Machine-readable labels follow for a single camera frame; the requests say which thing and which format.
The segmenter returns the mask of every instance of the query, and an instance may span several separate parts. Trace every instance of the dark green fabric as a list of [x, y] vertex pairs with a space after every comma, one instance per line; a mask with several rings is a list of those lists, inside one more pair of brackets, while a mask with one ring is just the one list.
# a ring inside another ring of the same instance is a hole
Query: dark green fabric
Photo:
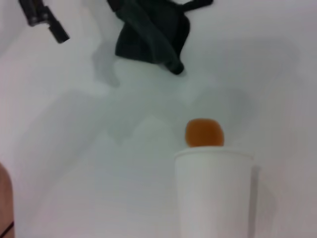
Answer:
[[121, 0], [120, 4], [116, 15], [125, 24], [115, 54], [164, 64], [172, 73], [180, 74], [184, 70], [180, 53], [190, 31], [181, 5], [168, 0]]

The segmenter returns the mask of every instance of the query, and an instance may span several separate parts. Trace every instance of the white wall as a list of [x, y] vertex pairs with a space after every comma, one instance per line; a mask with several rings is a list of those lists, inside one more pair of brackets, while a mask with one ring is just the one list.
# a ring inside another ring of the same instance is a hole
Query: white wall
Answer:
[[16, 1], [0, 2], [0, 161], [18, 238], [177, 237], [173, 153], [197, 117], [256, 155], [257, 238], [317, 236], [315, 0], [189, 13], [181, 77], [113, 57], [105, 0], [49, 1], [62, 45]]

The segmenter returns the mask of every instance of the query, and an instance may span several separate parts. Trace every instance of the white paper cup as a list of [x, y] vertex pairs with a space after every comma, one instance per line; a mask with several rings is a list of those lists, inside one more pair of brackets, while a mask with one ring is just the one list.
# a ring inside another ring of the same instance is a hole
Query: white paper cup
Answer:
[[175, 164], [181, 238], [247, 238], [252, 156], [196, 147]]

